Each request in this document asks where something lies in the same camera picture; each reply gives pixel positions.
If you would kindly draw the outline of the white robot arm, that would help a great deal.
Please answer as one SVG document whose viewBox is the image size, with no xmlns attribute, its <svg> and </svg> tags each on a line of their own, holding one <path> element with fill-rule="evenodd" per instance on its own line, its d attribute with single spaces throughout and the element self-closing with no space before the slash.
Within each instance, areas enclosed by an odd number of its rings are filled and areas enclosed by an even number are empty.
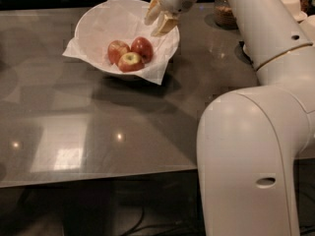
<svg viewBox="0 0 315 236">
<path fill-rule="evenodd" d="M 281 0 L 228 0 L 259 85 L 205 109 L 197 165 L 207 236 L 299 236 L 293 163 L 314 142 L 315 47 Z"/>
</svg>

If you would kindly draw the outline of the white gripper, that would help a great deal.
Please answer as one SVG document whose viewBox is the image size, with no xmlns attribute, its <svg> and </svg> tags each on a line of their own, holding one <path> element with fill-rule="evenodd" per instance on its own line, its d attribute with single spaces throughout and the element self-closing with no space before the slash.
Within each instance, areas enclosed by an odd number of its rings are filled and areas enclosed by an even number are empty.
<svg viewBox="0 0 315 236">
<path fill-rule="evenodd" d="M 179 17 L 177 15 L 188 12 L 197 1 L 151 0 L 144 20 L 144 23 L 149 26 L 157 19 L 157 26 L 151 36 L 164 36 L 172 31 L 178 25 Z"/>
</svg>

